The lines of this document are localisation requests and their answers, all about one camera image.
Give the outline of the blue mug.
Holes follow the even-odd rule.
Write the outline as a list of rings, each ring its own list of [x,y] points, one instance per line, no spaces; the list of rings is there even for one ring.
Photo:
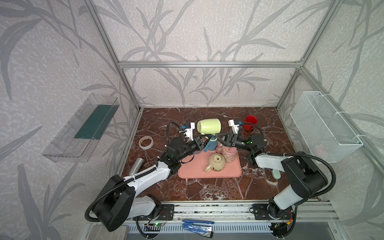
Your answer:
[[[208,139],[206,140],[206,143],[207,144],[204,148],[204,152],[215,151],[218,146],[218,140],[214,135],[211,135],[210,137],[208,137]]]

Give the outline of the light green mug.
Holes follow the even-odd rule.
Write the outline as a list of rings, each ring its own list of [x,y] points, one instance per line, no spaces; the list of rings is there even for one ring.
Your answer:
[[[202,135],[215,135],[221,132],[221,121],[219,119],[205,119],[198,122],[198,132]]]

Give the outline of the pink tray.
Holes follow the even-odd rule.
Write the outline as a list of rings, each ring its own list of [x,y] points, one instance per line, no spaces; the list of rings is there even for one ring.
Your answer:
[[[238,150],[219,145],[182,159],[178,176],[182,179],[237,178],[242,174]]]

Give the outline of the red mug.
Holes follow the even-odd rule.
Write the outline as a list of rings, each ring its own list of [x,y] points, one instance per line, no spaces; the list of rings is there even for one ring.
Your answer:
[[[254,129],[253,125],[256,125],[257,123],[258,119],[255,116],[246,116],[243,128],[245,131],[250,132]]]

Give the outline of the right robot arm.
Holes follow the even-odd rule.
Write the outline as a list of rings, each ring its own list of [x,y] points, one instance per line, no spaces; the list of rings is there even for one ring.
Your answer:
[[[285,173],[289,185],[268,203],[268,214],[272,219],[281,218],[290,207],[326,194],[336,185],[336,172],[319,157],[304,152],[267,152],[265,138],[261,134],[251,135],[247,140],[231,133],[216,134],[215,137],[225,147],[247,151],[246,160],[249,165]]]

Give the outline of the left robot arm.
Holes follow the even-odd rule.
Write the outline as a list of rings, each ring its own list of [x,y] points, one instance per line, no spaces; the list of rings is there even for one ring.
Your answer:
[[[102,223],[112,232],[127,219],[149,216],[160,202],[155,197],[141,198],[139,195],[152,185],[176,174],[184,164],[183,159],[202,151],[208,142],[204,135],[189,142],[180,137],[174,138],[150,168],[123,178],[118,175],[111,177],[86,209],[86,221]]]

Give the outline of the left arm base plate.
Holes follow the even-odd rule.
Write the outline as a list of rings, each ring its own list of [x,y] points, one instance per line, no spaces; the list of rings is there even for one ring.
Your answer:
[[[138,221],[169,221],[173,220],[175,212],[175,205],[173,204],[161,204],[155,206],[154,210],[147,216],[138,216]]]

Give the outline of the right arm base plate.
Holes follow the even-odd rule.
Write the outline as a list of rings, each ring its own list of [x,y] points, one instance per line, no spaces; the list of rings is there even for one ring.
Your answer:
[[[274,204],[253,204],[249,212],[256,220],[291,220],[294,215],[292,207],[281,210]]]

